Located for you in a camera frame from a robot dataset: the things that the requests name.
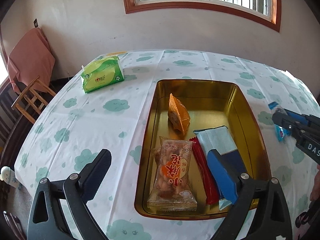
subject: teal cloud print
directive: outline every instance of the teal cloud print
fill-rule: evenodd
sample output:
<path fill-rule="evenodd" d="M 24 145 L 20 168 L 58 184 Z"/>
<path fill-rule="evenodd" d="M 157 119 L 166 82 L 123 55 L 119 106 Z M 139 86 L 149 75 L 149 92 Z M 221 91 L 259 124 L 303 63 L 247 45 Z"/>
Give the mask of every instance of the teal cloud print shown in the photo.
<path fill-rule="evenodd" d="M 177 78 L 177 79 L 192 79 L 191 77 L 188 77 L 188 76 L 184 76 L 182 78 Z"/>
<path fill-rule="evenodd" d="M 27 165 L 27 163 L 28 163 L 28 156 L 29 156 L 29 154 L 26 154 L 26 153 L 24 153 L 24 154 L 22 155 L 22 159 L 21 159 L 21 166 L 22 166 L 22 168 L 25 168 L 25 167 L 26 167 L 26 165 Z"/>
<path fill-rule="evenodd" d="M 137 79 L 136 75 L 124 75 L 124 81 L 130 81 Z"/>
<path fill-rule="evenodd" d="M 299 103 L 299 100 L 293 94 L 289 94 L 289 97 L 291 97 L 296 103 Z"/>
<path fill-rule="evenodd" d="M 108 225 L 106 236 L 114 240 L 151 240 L 151 235 L 144 231 L 142 224 L 127 220 L 116 220 Z"/>
<path fill-rule="evenodd" d="M 190 62 L 188 60 L 178 60 L 178 61 L 174 61 L 173 63 L 175 63 L 178 66 L 186 66 L 186 67 L 195 66 L 195 64 L 193 64 L 192 62 Z"/>
<path fill-rule="evenodd" d="M 127 133 L 122 131 L 121 133 L 119 133 L 118 136 L 119 136 L 119 138 L 124 138 L 127 136 Z"/>
<path fill-rule="evenodd" d="M 288 168 L 288 166 L 280 166 L 272 175 L 277 178 L 281 186 L 284 187 L 291 181 L 292 169 Z"/>
<path fill-rule="evenodd" d="M 67 142 L 69 140 L 70 131 L 67 128 L 62 128 L 61 130 L 57 131 L 54 136 L 56 142 Z"/>
<path fill-rule="evenodd" d="M 39 168 L 39 170 L 36 173 L 36 182 L 39 183 L 42 178 L 46 178 L 48 176 L 49 176 L 49 171 L 47 167 Z"/>
<path fill-rule="evenodd" d="M 271 78 L 273 81 L 280 82 L 280 79 L 278 79 L 278 78 L 275 77 L 275 76 L 270 76 L 270 78 Z"/>
<path fill-rule="evenodd" d="M 280 98 L 279 95 L 276 95 L 276 94 L 270 94 L 270 98 L 272 101 L 275 101 L 277 102 L 278 104 L 281 104 L 282 103 L 282 100 Z"/>
<path fill-rule="evenodd" d="M 298 163 L 302 162 L 302 160 L 304 159 L 304 155 L 305 155 L 304 152 L 302 152 L 297 147 L 295 147 L 294 151 L 292 152 L 293 163 L 298 164 Z"/>
<path fill-rule="evenodd" d="M 228 59 L 228 58 L 222 58 L 221 61 L 227 62 L 227 63 L 236 63 L 234 60 Z"/>
<path fill-rule="evenodd" d="M 186 56 L 194 56 L 194 55 L 198 55 L 197 53 L 193 53 L 193 52 L 182 52 L 182 55 L 186 55 Z"/>
<path fill-rule="evenodd" d="M 301 100 L 302 102 L 304 102 L 305 104 L 308 103 L 307 100 L 306 100 L 304 97 L 302 97 L 302 96 L 300 96 L 300 100 Z"/>
<path fill-rule="evenodd" d="M 41 123 L 40 125 L 38 125 L 35 129 L 35 133 L 42 133 L 43 131 L 43 123 Z"/>
<path fill-rule="evenodd" d="M 105 103 L 103 106 L 104 109 L 111 112 L 119 112 L 122 110 L 128 109 L 130 106 L 128 105 L 127 100 L 113 99 Z"/>
<path fill-rule="evenodd" d="M 273 67 L 267 66 L 273 74 L 277 74 L 279 71 Z"/>
<path fill-rule="evenodd" d="M 77 99 L 76 98 L 70 98 L 70 99 L 68 99 L 67 101 L 65 101 L 63 103 L 63 106 L 65 108 L 70 108 L 70 107 L 75 106 L 76 104 L 77 104 Z"/>
<path fill-rule="evenodd" d="M 136 60 L 136 62 L 139 62 L 139 61 L 146 61 L 146 60 L 149 60 L 149 59 L 152 59 L 153 57 L 152 56 L 147 56 L 147 57 L 140 57 Z"/>
<path fill-rule="evenodd" d="M 139 165 L 140 157 L 141 157 L 142 146 L 138 145 L 134 150 L 130 151 L 129 155 L 133 157 L 134 162 Z"/>
<path fill-rule="evenodd" d="M 147 68 L 147 67 L 134 67 L 132 69 L 132 72 L 133 73 L 147 73 L 147 72 L 149 72 L 149 68 Z"/>
<path fill-rule="evenodd" d="M 241 72 L 239 73 L 240 77 L 241 78 L 244 78 L 244 79 L 255 79 L 256 77 L 248 72 Z"/>
<path fill-rule="evenodd" d="M 146 52 L 146 53 L 139 54 L 140 57 L 146 57 L 146 56 L 152 56 L 152 55 L 155 55 L 155 54 L 152 52 Z"/>
<path fill-rule="evenodd" d="M 266 125 L 273 125 L 272 114 L 267 113 L 266 111 L 260 112 L 258 114 L 258 121 Z"/>
<path fill-rule="evenodd" d="M 173 49 L 167 49 L 164 51 L 164 53 L 177 53 L 179 52 L 178 50 L 173 50 Z"/>
<path fill-rule="evenodd" d="M 252 87 L 252 82 L 247 81 L 245 79 L 236 78 L 235 81 L 236 81 L 237 84 L 243 85 L 245 87 Z"/>
<path fill-rule="evenodd" d="M 239 65 L 239 64 L 235 64 L 235 66 L 236 66 L 237 68 L 245 69 L 245 67 L 244 67 L 244 66 Z"/>
<path fill-rule="evenodd" d="M 245 61 L 245 62 L 248 62 L 248 63 L 252 63 L 252 61 L 251 61 L 251 60 L 248 60 L 248 59 L 242 58 L 242 60 Z"/>
<path fill-rule="evenodd" d="M 298 200 L 297 208 L 298 208 L 298 213 L 299 213 L 299 214 L 308 208 L 308 199 L 309 199 L 309 198 L 308 198 L 307 194 L 304 194 L 304 195 Z"/>
<path fill-rule="evenodd" d="M 47 150 L 49 150 L 52 147 L 52 143 L 51 143 L 51 139 L 50 138 L 43 138 L 40 141 L 40 149 L 41 149 L 41 153 L 47 152 Z"/>
<path fill-rule="evenodd" d="M 81 171 L 88 163 L 92 163 L 98 153 L 92 154 L 89 149 L 84 149 L 79 156 L 75 158 L 75 171 Z"/>
<path fill-rule="evenodd" d="M 253 96 L 254 98 L 257 98 L 257 99 L 265 98 L 261 91 L 255 90 L 253 88 L 248 89 L 247 94 L 249 96 Z"/>
<path fill-rule="evenodd" d="M 305 88 L 301 84 L 299 84 L 299 87 L 300 89 L 305 90 Z"/>
<path fill-rule="evenodd" d="M 84 111 L 82 109 L 73 109 L 68 114 L 68 119 L 73 120 L 79 120 L 82 116 L 84 116 Z"/>

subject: tissue pack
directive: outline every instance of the tissue pack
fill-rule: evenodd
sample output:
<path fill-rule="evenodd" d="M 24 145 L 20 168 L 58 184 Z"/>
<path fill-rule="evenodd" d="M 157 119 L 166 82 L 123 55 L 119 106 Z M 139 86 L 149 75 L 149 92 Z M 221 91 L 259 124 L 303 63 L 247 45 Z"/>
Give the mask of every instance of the tissue pack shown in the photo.
<path fill-rule="evenodd" d="M 117 56 L 100 56 L 90 62 L 81 74 L 85 93 L 124 80 L 120 60 Z"/>

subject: orange wafer package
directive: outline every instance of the orange wafer package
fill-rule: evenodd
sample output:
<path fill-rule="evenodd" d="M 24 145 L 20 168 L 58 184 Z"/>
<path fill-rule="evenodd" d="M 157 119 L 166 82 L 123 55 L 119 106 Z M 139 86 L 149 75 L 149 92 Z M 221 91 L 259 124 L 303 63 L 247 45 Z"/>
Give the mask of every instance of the orange wafer package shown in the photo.
<path fill-rule="evenodd" d="M 190 124 L 190 115 L 180 100 L 172 94 L 170 94 L 169 99 L 168 117 L 173 124 L 173 128 L 181 131 L 183 135 L 187 133 Z"/>

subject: table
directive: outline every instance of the table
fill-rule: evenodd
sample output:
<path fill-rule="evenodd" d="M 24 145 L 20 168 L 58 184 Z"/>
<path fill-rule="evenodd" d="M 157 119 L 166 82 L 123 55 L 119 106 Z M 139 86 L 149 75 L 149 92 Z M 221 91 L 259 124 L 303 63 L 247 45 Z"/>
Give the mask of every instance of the table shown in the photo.
<path fill-rule="evenodd" d="M 87 206 L 109 239 L 210 239 L 223 219 L 170 221 L 147 218 L 134 209 L 138 168 L 156 82 L 203 79 L 239 85 L 258 121 L 271 172 L 283 187 L 292 219 L 308 208 L 316 163 L 286 137 L 278 142 L 268 103 L 320 116 L 305 84 L 289 72 L 217 53 L 152 50 L 119 55 L 125 81 L 85 94 L 81 71 L 54 97 L 37 119 L 15 163 L 17 179 L 34 196 L 42 177 L 67 178 L 92 162 L 105 148 L 112 164 L 95 198 Z M 66 202 L 63 211 L 75 238 L 81 239 Z M 255 210 L 238 238 L 244 237 Z"/>

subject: chair backrest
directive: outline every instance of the chair backrest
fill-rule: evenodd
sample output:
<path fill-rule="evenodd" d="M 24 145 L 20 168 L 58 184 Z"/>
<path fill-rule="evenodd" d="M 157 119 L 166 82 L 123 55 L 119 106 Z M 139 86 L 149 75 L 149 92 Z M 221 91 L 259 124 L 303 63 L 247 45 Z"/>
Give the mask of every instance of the chair backrest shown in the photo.
<path fill-rule="evenodd" d="M 17 108 L 31 123 L 35 123 L 36 120 L 22 107 L 19 105 L 19 102 L 24 98 L 28 104 L 30 106 L 32 106 L 32 108 L 38 113 L 41 114 L 41 111 L 43 109 L 44 106 L 48 105 L 48 102 L 46 100 L 44 100 L 44 98 L 39 95 L 32 87 L 34 84 L 39 84 L 40 86 L 42 86 L 44 88 L 45 91 L 47 91 L 50 95 L 52 95 L 53 97 L 56 95 L 55 92 L 53 92 L 53 90 L 51 90 L 47 85 L 45 85 L 40 79 L 40 76 L 37 76 L 23 91 L 22 93 L 18 96 L 18 98 L 15 100 L 15 102 L 13 103 L 13 105 L 11 106 L 12 109 Z M 28 94 L 32 94 L 33 98 L 30 99 L 28 97 Z M 36 100 L 40 100 L 41 104 L 39 107 L 37 107 L 35 105 L 35 101 Z"/>

